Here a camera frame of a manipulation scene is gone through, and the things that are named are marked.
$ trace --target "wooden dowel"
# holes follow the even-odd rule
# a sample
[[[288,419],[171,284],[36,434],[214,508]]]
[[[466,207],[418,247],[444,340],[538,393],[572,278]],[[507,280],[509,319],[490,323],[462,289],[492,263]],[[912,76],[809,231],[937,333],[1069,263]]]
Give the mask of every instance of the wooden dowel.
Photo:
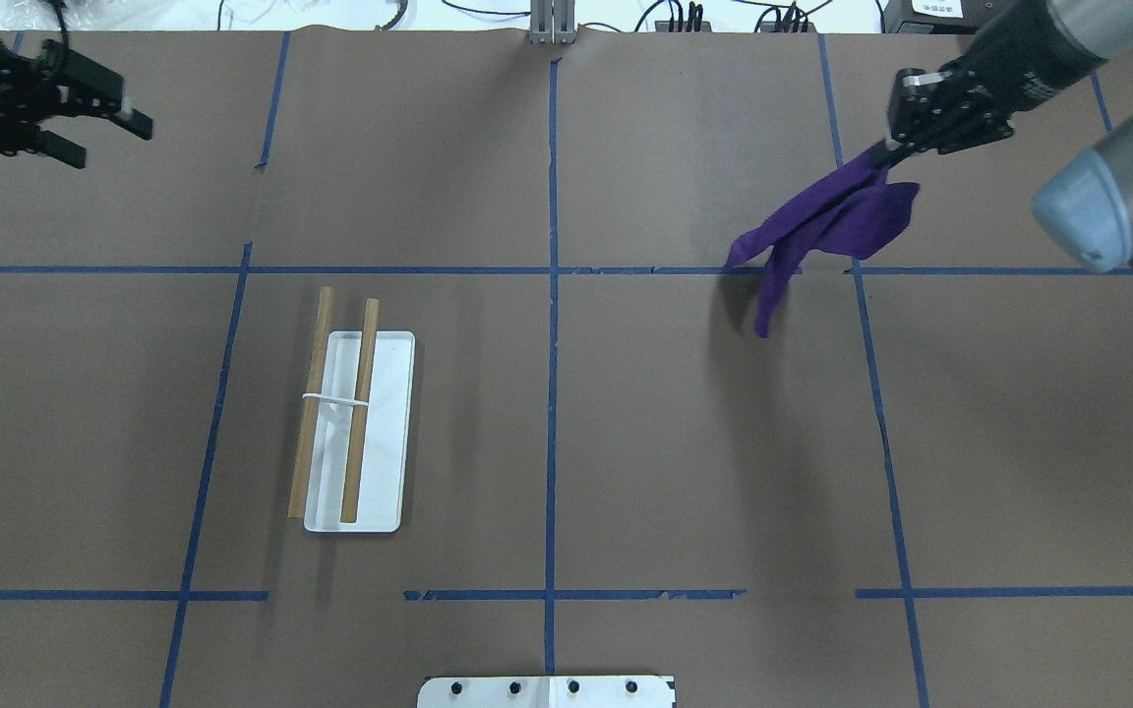
[[[309,350],[309,381],[305,393],[323,391],[323,372],[326,368],[326,341],[334,315],[334,288],[321,288],[317,295],[317,317],[314,319],[314,346]],[[305,501],[309,497],[309,468],[314,463],[314,435],[317,432],[317,399],[305,399],[300,418],[300,438],[296,441],[296,469],[291,475],[291,502],[287,504],[288,519],[305,517]]]
[[[378,335],[378,300],[365,301],[365,322],[361,323],[361,352],[356,362],[356,399],[369,402],[369,378],[374,373],[374,342]],[[356,495],[361,489],[361,458],[365,454],[365,425],[369,420],[368,407],[352,408],[352,434],[347,440],[347,467],[343,470],[343,505],[339,520],[351,524],[356,521]]]

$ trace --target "blue tape line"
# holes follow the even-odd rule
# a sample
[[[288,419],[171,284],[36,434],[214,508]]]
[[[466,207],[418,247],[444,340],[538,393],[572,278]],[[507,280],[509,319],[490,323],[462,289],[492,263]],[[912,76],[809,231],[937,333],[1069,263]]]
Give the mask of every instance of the blue tape line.
[[[735,590],[559,590],[559,600],[735,600],[746,595]]]
[[[255,274],[369,274],[369,276],[547,276],[550,268],[500,265],[253,265]]]
[[[816,35],[819,43],[819,66],[824,75],[824,100],[828,103],[828,122],[833,135],[833,157],[837,167],[845,164],[842,159],[842,140],[837,126],[837,108],[833,100],[832,67],[824,35]],[[891,432],[886,428],[885,403],[881,399],[881,377],[877,373],[876,349],[872,346],[872,323],[868,318],[868,295],[863,288],[862,265],[859,258],[851,259],[851,278],[854,279],[854,299],[860,310],[860,327],[863,335],[863,351],[868,357],[868,382],[872,389],[872,407],[876,409],[877,428],[881,432],[881,450],[885,453],[886,487],[891,497],[891,528],[894,529],[895,555],[898,556],[898,579],[905,590],[912,588],[912,571],[908,564],[908,544],[903,535],[903,514],[898,509],[898,484],[894,476],[894,458],[891,455]],[[926,659],[921,649],[921,629],[917,623],[917,604],[910,597],[904,599],[908,620],[908,643],[912,649],[912,669],[917,681],[917,698],[920,708],[929,708],[929,686],[926,680]]]
[[[261,161],[256,169],[264,170],[270,164],[270,146],[273,145],[273,125],[279,120],[279,96],[282,95],[282,75],[287,71],[287,50],[291,49],[291,33],[282,33],[282,46],[279,49],[279,70],[273,77],[273,95],[270,99],[270,117],[265,120],[265,143],[261,146]]]
[[[182,629],[186,626],[186,605],[190,596],[190,582],[195,573],[195,556],[198,553],[198,535],[204,524],[204,506],[207,504],[207,484],[213,476],[213,460],[216,458],[216,437],[221,427],[221,411],[225,408],[225,385],[230,377],[230,359],[235,355],[235,335],[239,331],[242,313],[242,291],[247,288],[248,265],[252,261],[252,245],[242,246],[242,262],[239,264],[239,282],[235,287],[235,305],[230,308],[230,324],[225,331],[225,351],[221,355],[221,373],[216,377],[216,398],[212,403],[212,423],[207,429],[207,447],[204,451],[204,467],[198,476],[198,492],[195,495],[195,512],[190,523],[190,538],[186,541],[186,564],[181,572],[181,588],[177,597],[174,631],[169,645],[165,677],[160,686],[160,708],[168,708],[172,698],[172,682],[177,673],[177,654],[181,649]]]
[[[235,274],[238,265],[0,265],[0,273]]]
[[[1114,133],[1114,118],[1109,117],[1109,106],[1105,102],[1105,91],[1100,88],[1100,75],[1097,71],[1092,71],[1092,91],[1100,108],[1100,118],[1105,120],[1105,130]]]
[[[63,602],[177,602],[177,590],[0,590],[0,600]],[[259,590],[211,590],[190,592],[191,602],[264,602]]]
[[[995,267],[917,267],[894,268],[855,265],[849,274],[863,276],[1133,276],[1128,268],[1114,268],[1107,273],[1093,273],[1084,268],[995,268]]]
[[[557,535],[557,63],[548,63],[548,407],[545,450],[545,675],[554,675]]]
[[[544,600],[543,590],[406,590],[406,602]]]
[[[764,268],[696,268],[680,265],[603,265],[562,268],[563,276],[759,276]]]
[[[915,587],[861,588],[858,600],[963,600],[983,597],[1133,597],[1133,585],[1034,587]]]
[[[824,77],[824,102],[828,104],[828,130],[833,137],[833,159],[837,161],[837,167],[846,164],[842,159],[842,136],[837,126],[837,102],[833,100],[833,71],[828,68],[828,45],[824,43],[824,35],[816,35],[819,43],[819,72]]]

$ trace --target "black box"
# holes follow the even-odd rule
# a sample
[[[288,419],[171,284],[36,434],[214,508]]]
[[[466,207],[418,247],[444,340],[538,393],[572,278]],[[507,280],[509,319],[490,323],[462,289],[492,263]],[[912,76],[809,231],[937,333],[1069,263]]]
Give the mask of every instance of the black box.
[[[1011,8],[1017,0],[891,0],[885,6],[885,32],[891,34],[973,34],[989,19]],[[963,18],[936,17],[918,12],[915,8],[954,8],[959,6]]]

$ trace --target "wooden chopstick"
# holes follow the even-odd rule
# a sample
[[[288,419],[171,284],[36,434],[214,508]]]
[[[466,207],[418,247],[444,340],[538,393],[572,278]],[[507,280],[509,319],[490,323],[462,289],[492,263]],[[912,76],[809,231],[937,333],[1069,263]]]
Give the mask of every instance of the wooden chopstick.
[[[317,317],[314,319],[314,346],[309,350],[309,381],[305,393],[323,391],[323,372],[326,368],[326,340],[334,315],[334,288],[321,288],[317,296]],[[314,435],[317,434],[317,399],[305,399],[300,418],[300,438],[296,440],[296,468],[291,475],[291,502],[287,504],[288,519],[305,517],[305,501],[309,497],[309,468],[314,463]]]
[[[365,322],[361,323],[361,351],[356,362],[356,399],[369,402],[369,378],[374,373],[374,342],[378,336],[378,300],[365,301]],[[347,440],[347,467],[343,470],[343,505],[341,523],[356,521],[356,495],[361,489],[361,459],[365,454],[365,426],[369,420],[368,407],[352,408],[352,432]]]

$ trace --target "purple towel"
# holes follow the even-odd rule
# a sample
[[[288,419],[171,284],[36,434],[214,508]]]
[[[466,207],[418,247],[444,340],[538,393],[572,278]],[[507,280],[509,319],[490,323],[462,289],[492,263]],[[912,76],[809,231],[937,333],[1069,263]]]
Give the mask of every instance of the purple towel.
[[[772,247],[759,288],[759,317],[755,333],[768,336],[768,323],[786,295],[786,287],[799,264],[812,248],[853,258],[868,258],[903,233],[912,220],[912,202],[919,184],[886,184],[889,168],[874,169],[868,150],[826,178],[791,198],[736,241],[729,251],[727,267]]]

